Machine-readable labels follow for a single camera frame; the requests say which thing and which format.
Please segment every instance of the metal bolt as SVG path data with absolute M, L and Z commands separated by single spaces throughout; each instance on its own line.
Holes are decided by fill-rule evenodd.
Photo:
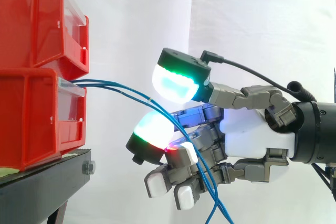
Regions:
M 96 163 L 95 161 L 84 161 L 82 166 L 82 173 L 86 175 L 94 174 L 96 170 Z

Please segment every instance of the white backdrop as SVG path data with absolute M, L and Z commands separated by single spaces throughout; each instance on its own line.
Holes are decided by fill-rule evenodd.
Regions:
M 90 74 L 159 97 L 151 75 L 163 47 L 199 56 L 207 49 L 286 85 L 298 80 L 319 101 L 333 102 L 335 0 L 76 0 L 90 19 Z M 229 66 L 213 66 L 212 80 L 235 88 L 264 84 Z M 96 173 L 68 203 L 65 224 L 204 223 L 213 202 L 177 211 L 170 192 L 149 199 L 125 144 L 148 111 L 118 94 L 88 91 L 87 144 Z M 270 184 L 236 181 L 219 188 L 236 223 L 334 223 L 335 203 L 311 167 L 290 163 Z M 212 223 L 225 223 L 220 212 Z

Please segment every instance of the green led light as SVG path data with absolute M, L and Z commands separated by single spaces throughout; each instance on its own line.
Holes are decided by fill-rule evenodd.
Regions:
M 165 149 L 174 134 L 174 125 L 159 112 L 146 114 L 134 129 L 134 133 L 146 142 Z
M 199 87 L 191 78 L 170 72 L 159 65 L 155 66 L 152 82 L 161 96 L 180 104 L 192 100 Z

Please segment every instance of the blue cable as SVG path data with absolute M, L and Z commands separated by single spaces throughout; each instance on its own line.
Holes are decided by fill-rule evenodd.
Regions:
M 121 85 L 121 84 L 119 84 L 119 83 L 116 83 L 116 82 L 101 81 L 101 80 L 78 80 L 78 81 L 73 81 L 73 83 L 75 83 L 75 82 L 85 82 L 85 81 L 87 81 L 87 82 L 89 82 L 89 81 L 91 81 L 91 82 L 102 82 L 102 83 L 106 83 L 106 84 L 109 85 L 109 86 L 126 88 L 126 89 L 128 89 L 128 90 L 131 90 L 131 91 L 133 91 L 133 92 L 139 94 L 140 96 L 142 96 L 142 97 L 144 97 L 144 98 L 146 98 L 146 99 L 148 99 L 148 100 L 150 99 L 149 96 L 147 96 L 147 95 L 145 95 L 145 94 L 143 94 L 143 93 L 141 93 L 141 92 L 139 92 L 139 91 L 133 90 L 133 89 L 127 87 L 127 86 L 124 86 L 124 85 Z M 110 89 L 110 88 L 107 88 L 107 87 L 105 87 L 105 86 L 102 87 L 103 85 L 100 84 L 100 83 L 95 83 L 95 84 L 80 84 L 80 86 L 82 86 L 82 87 L 84 87 L 84 86 L 86 86 L 86 87 L 100 87 L 100 88 Z M 112 90 L 113 90 L 113 91 L 116 91 L 116 92 L 118 92 L 118 93 L 124 94 L 124 95 L 126 95 L 128 98 L 131 98 L 131 99 L 133 99 L 133 100 L 136 99 L 136 98 L 132 97 L 131 95 L 127 95 L 127 94 L 123 93 L 123 92 L 120 91 L 120 90 L 117 90 L 117 89 L 112 89 Z M 189 136 L 186 134 L 186 132 L 185 132 L 184 129 L 180 126 L 180 124 L 179 124 L 178 122 L 175 121 L 175 118 L 173 118 L 173 117 L 172 117 L 172 116 L 171 116 L 171 115 L 170 115 L 164 108 L 162 108 L 162 110 L 163 110 L 163 111 L 158 111 L 158 110 L 157 110 L 157 111 L 158 111 L 159 113 L 163 114 L 163 116 L 165 116 L 166 118 L 168 118 L 174 125 L 176 125 L 176 127 L 177 127 L 177 128 L 182 132 L 182 134 L 186 137 L 187 141 L 191 142 L 190 139 L 189 139 Z M 198 153 L 198 154 L 200 155 L 200 159 L 201 159 L 202 163 L 205 164 L 205 168 L 207 169 L 208 167 L 207 167 L 206 163 L 204 162 L 203 157 L 201 156 L 201 154 L 199 153 L 198 149 L 197 149 L 195 146 L 194 146 L 194 148 L 195 148 L 196 153 Z M 207 187 L 207 189 L 208 189 L 210 195 L 211 195 L 212 198 L 215 200 L 214 209 L 216 209 L 217 204 L 219 204 L 219 209 L 221 210 L 222 214 L 228 219 L 228 221 L 229 221 L 230 223 L 233 223 L 233 221 L 231 220 L 229 214 L 227 213 L 227 211 L 226 211 L 226 209 L 225 209 L 223 203 L 222 203 L 221 201 L 218 202 L 218 200 L 219 200 L 219 199 L 218 199 L 218 193 L 217 193 L 217 195 L 216 195 L 216 196 L 217 196 L 217 200 L 216 200 L 216 198 L 215 198 L 216 196 L 213 195 L 212 188 L 211 188 L 211 186 L 209 185 L 209 182 L 208 182 L 207 178 L 205 177 L 204 172 L 202 171 L 202 168 L 200 167 L 199 164 L 198 164 L 197 168 L 200 170 L 201 177 L 202 177 L 202 179 L 203 179 L 203 181 L 204 181 L 204 183 L 205 183 L 205 186 Z M 210 221 L 210 219 L 211 219 L 211 217 L 212 217 L 212 215 L 213 215 L 213 213 L 214 213 L 214 209 L 213 209 L 212 213 L 209 215 L 209 218 L 208 218 L 208 220 L 207 220 L 206 223 L 208 223 L 208 222 Z
M 102 81 L 102 80 L 91 80 L 91 79 L 83 79 L 83 80 L 76 80 L 76 81 L 73 81 L 73 83 L 77 83 L 77 82 L 100 82 L 100 83 L 94 83 L 94 84 L 79 84 L 78 86 L 80 86 L 80 87 L 99 87 L 99 88 L 104 88 L 104 89 L 112 90 L 112 91 L 118 92 L 118 93 L 120 93 L 120 94 L 122 94 L 122 95 L 124 95 L 124 96 L 126 96 L 126 97 L 128 97 L 128 98 L 130 98 L 130 99 L 132 99 L 132 100 L 135 100 L 135 101 L 140 102 L 140 103 L 142 103 L 142 104 L 144 104 L 144 105 L 146 105 L 146 106 L 151 107 L 152 109 L 156 110 L 157 112 L 159 112 L 159 113 L 161 113 L 163 116 L 165 116 L 167 119 L 169 119 L 169 120 L 170 120 L 170 121 L 171 121 L 171 122 L 172 122 L 172 123 L 173 123 L 173 124 L 180 130 L 180 131 L 181 131 L 181 133 L 184 135 L 184 137 L 186 138 L 186 140 L 187 140 L 188 142 L 192 143 L 191 140 L 190 140 L 190 138 L 189 138 L 189 136 L 188 136 L 188 134 L 185 132 L 184 128 L 181 127 L 181 125 L 175 120 L 175 118 L 172 117 L 172 116 L 170 115 L 170 113 L 168 113 L 168 111 L 166 111 L 163 107 L 161 107 L 157 102 L 155 102 L 154 100 L 151 100 L 149 96 L 147 96 L 147 95 L 145 95 L 145 94 L 143 94 L 143 93 L 141 93 L 141 92 L 139 92 L 139 91 L 137 91 L 137 90 L 133 90 L 133 89 L 127 87 L 127 86 L 124 86 L 124 85 L 121 85 L 121 84 L 119 84 L 119 83 L 116 83 L 116 82 Z M 118 90 L 118 89 L 105 87 L 104 85 L 109 85 L 109 86 L 119 87 L 119 88 L 125 88 L 125 89 L 127 89 L 127 90 L 130 90 L 130 91 L 132 91 L 132 92 L 134 92 L 134 93 L 136 93 L 136 94 L 138 94 L 138 95 L 144 97 L 145 99 L 150 100 L 154 105 L 156 105 L 159 109 L 161 109 L 161 111 L 158 110 L 156 107 L 151 106 L 150 104 L 148 104 L 148 103 L 146 103 L 146 102 L 143 102 L 143 101 L 141 101 L 141 100 L 139 100 L 139 99 L 137 99 L 137 98 L 135 98 L 135 97 L 133 97 L 133 96 L 131 96 L 131 95 L 128 95 L 128 94 L 126 94 L 126 93 L 124 93 L 124 92 L 122 92 L 122 91 L 120 91 L 120 90 Z M 207 172 L 208 172 L 208 174 L 209 174 L 209 176 L 210 176 L 210 178 L 211 178 L 211 180 L 212 180 L 212 183 L 213 183 L 213 185 L 214 185 L 214 188 L 215 188 L 215 195 L 214 195 L 214 192 L 213 192 L 213 190 L 212 190 L 211 185 L 209 184 L 208 179 L 205 177 L 205 174 L 204 174 L 204 172 L 203 172 L 203 170 L 202 170 L 200 164 L 197 163 L 197 168 L 198 168 L 198 170 L 200 171 L 200 175 L 201 175 L 201 177 L 202 177 L 202 180 L 204 181 L 204 184 L 205 184 L 206 188 L 208 189 L 208 191 L 209 191 L 211 197 L 215 200 L 215 205 L 214 205 L 213 210 L 212 210 L 212 212 L 210 213 L 209 217 L 207 218 L 206 224 L 208 224 L 209 221 L 211 220 L 211 217 L 213 216 L 213 214 L 214 214 L 214 212 L 215 212 L 215 210 L 216 210 L 217 205 L 219 205 L 218 207 L 219 207 L 220 211 L 222 212 L 222 214 L 225 216 L 225 218 L 226 218 L 230 223 L 233 223 L 233 221 L 232 221 L 231 217 L 229 216 L 227 210 L 225 209 L 223 203 L 222 203 L 222 202 L 219 200 L 219 198 L 218 198 L 217 184 L 216 184 L 216 182 L 215 182 L 215 179 L 214 179 L 214 177 L 213 177 L 211 171 L 209 170 L 207 164 L 205 163 L 203 157 L 201 156 L 201 154 L 200 154 L 200 152 L 198 151 L 198 149 L 196 148 L 196 146 L 195 146 L 194 144 L 193 144 L 193 146 L 194 146 L 195 151 L 196 151 L 197 155 L 199 156 L 200 160 L 201 160 L 202 163 L 204 164 L 204 167 L 206 168 L 206 170 L 207 170 Z

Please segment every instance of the red storage bin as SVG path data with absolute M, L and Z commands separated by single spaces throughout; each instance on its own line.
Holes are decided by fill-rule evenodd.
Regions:
M 51 69 L 0 69 L 0 167 L 25 170 L 85 143 L 86 90 Z
M 89 72 L 89 21 L 73 0 L 0 0 L 0 68 Z

